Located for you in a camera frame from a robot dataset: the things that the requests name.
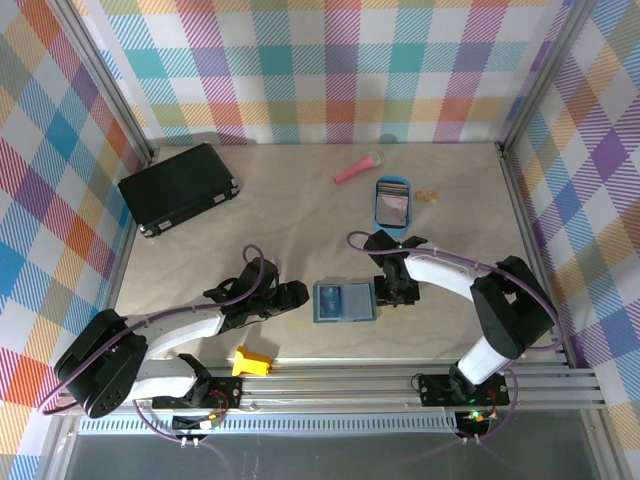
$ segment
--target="plaid wallpaper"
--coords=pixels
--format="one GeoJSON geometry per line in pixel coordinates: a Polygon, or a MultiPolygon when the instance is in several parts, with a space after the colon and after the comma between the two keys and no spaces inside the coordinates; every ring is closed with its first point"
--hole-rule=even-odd
{"type": "Polygon", "coordinates": [[[583,365],[640,478],[640,1],[601,0],[513,158],[583,365]]]}
{"type": "Polygon", "coordinates": [[[172,145],[497,140],[570,3],[76,0],[172,145]]]}
{"type": "Polygon", "coordinates": [[[0,0],[0,478],[30,479],[52,366],[105,303],[141,167],[46,0],[0,0]]]}

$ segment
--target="pink toy microphone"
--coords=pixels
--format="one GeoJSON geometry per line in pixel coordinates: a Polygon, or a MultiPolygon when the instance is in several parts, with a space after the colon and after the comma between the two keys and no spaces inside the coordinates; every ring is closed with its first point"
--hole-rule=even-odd
{"type": "Polygon", "coordinates": [[[369,168],[382,165],[382,162],[384,162],[384,154],[379,150],[373,150],[372,152],[369,152],[369,154],[362,160],[359,160],[346,170],[333,177],[333,181],[339,185],[342,182],[346,182],[351,177],[356,176],[360,172],[364,172],[369,168]]]}

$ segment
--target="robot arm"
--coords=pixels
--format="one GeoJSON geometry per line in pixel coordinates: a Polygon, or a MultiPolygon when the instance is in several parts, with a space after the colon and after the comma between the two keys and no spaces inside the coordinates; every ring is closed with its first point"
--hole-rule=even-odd
{"type": "MultiPolygon", "coordinates": [[[[427,240],[411,237],[402,244],[384,231],[369,237],[366,250],[433,249],[427,240]]],[[[450,370],[450,383],[461,400],[469,398],[493,374],[519,358],[552,326],[542,306],[516,284],[497,273],[481,276],[430,254],[396,253],[371,255],[385,275],[375,277],[378,305],[413,305],[420,298],[418,282],[428,282],[455,292],[473,302],[483,336],[450,370]]],[[[517,277],[551,302],[525,262],[510,256],[498,268],[517,277]]]]}
{"type": "Polygon", "coordinates": [[[245,325],[257,315],[267,319],[309,300],[299,281],[279,283],[278,267],[264,261],[262,279],[244,300],[230,303],[258,281],[260,260],[249,262],[238,278],[230,278],[191,302],[145,315],[121,317],[114,310],[98,313],[71,344],[54,371],[65,381],[83,362],[128,327],[127,333],[102,353],[67,389],[91,418],[100,418],[128,400],[168,396],[198,406],[210,393],[206,369],[191,355],[159,359],[165,352],[197,338],[211,337],[245,325]]]}

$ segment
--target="black case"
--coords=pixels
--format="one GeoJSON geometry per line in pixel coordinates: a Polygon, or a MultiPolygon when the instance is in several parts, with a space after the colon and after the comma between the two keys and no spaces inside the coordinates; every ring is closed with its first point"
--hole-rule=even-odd
{"type": "Polygon", "coordinates": [[[209,143],[124,178],[118,188],[145,237],[238,194],[238,183],[209,143]]]}

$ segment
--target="white vent grille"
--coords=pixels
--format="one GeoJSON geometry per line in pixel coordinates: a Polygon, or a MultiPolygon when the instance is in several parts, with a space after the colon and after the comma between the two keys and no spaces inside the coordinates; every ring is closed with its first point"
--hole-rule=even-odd
{"type": "MultiPolygon", "coordinates": [[[[158,415],[151,419],[154,426],[168,431],[171,415],[158,415]]],[[[404,432],[457,432],[453,412],[396,413],[396,414],[306,414],[255,415],[229,414],[213,434],[272,433],[272,434],[366,434],[404,432]]],[[[80,435],[153,433],[142,421],[131,414],[112,414],[99,420],[83,418],[80,435]]]]}

